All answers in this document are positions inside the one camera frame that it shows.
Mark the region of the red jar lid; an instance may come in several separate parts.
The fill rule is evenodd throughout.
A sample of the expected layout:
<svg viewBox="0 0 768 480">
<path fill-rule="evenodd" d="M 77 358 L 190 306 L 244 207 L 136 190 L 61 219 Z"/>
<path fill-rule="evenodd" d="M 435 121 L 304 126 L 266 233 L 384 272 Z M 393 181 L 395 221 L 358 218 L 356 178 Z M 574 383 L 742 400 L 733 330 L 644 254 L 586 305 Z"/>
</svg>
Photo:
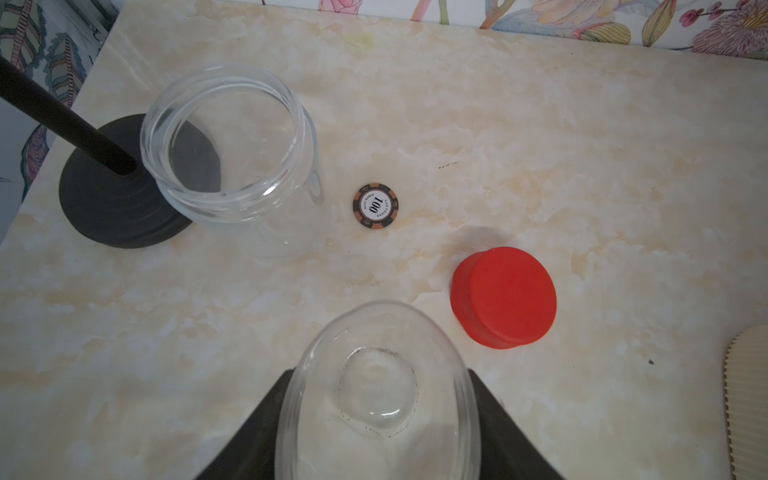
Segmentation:
<svg viewBox="0 0 768 480">
<path fill-rule="evenodd" d="M 545 267 L 512 247 L 463 260 L 453 274 L 450 303 L 470 338 L 499 350 L 540 340 L 557 312 L 556 289 Z"/>
</svg>

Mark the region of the beige lid tea jar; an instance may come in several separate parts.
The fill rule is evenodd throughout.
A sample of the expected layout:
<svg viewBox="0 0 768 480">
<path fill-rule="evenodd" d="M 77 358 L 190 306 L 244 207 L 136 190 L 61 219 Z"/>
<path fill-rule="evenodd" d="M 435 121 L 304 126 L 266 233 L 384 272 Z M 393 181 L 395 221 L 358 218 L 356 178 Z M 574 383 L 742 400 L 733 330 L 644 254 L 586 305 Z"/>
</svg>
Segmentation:
<svg viewBox="0 0 768 480">
<path fill-rule="evenodd" d="M 144 117 L 140 151 L 172 207 L 249 254 L 297 257 L 324 240 L 316 130 L 268 71 L 219 65 L 171 83 Z"/>
</svg>

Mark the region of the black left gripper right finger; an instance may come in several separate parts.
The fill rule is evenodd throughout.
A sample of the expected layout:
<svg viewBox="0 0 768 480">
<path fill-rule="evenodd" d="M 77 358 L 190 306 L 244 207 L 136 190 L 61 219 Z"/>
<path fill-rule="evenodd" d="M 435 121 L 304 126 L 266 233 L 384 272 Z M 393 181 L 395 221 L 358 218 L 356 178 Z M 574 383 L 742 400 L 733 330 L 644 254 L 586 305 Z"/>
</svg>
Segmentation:
<svg viewBox="0 0 768 480">
<path fill-rule="evenodd" d="M 481 480 L 563 480 L 539 453 L 500 402 L 469 369 L 479 413 Z"/>
</svg>

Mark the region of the black round-base stand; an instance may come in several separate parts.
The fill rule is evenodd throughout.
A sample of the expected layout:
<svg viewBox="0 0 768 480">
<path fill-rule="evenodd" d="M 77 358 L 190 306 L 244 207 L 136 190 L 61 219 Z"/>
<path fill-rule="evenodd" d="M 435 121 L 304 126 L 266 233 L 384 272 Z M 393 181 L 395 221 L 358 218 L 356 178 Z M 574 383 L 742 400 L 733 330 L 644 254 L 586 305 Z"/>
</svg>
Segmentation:
<svg viewBox="0 0 768 480">
<path fill-rule="evenodd" d="M 8 60 L 1 62 L 1 96 L 74 146 L 60 177 L 59 200 L 83 236 L 135 249 L 164 242 L 191 225 L 141 161 L 143 115 L 95 128 Z"/>
</svg>

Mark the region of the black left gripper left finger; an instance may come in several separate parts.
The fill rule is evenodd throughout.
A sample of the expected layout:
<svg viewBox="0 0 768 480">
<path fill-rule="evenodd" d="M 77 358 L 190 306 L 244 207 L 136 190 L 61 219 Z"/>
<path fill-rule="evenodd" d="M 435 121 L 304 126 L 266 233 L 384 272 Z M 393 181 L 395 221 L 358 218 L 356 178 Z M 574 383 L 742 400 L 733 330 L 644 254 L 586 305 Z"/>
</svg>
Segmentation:
<svg viewBox="0 0 768 480">
<path fill-rule="evenodd" d="M 282 373 L 197 480 L 273 480 L 279 416 L 293 370 Z"/>
</svg>

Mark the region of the black poker chip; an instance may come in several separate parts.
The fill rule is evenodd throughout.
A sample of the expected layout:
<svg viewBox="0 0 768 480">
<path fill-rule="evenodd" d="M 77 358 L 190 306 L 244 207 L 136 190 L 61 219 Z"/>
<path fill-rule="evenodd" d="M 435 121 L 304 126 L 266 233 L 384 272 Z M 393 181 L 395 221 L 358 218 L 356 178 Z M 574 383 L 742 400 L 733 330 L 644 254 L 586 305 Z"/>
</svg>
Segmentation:
<svg viewBox="0 0 768 480">
<path fill-rule="evenodd" d="M 369 229 L 383 229 L 397 218 L 399 199 L 385 184 L 369 183 L 361 186 L 352 200 L 356 220 Z"/>
</svg>

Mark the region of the red lid tea jar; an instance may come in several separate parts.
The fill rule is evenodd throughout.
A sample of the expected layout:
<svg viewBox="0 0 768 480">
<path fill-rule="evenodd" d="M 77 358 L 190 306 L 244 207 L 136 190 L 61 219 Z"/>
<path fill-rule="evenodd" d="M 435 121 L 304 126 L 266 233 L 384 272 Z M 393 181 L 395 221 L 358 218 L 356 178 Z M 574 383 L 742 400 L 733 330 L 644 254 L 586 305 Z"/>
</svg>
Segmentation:
<svg viewBox="0 0 768 480">
<path fill-rule="evenodd" d="M 469 371 L 427 315 L 361 305 L 307 347 L 282 404 L 278 479 L 476 479 L 479 413 Z"/>
</svg>

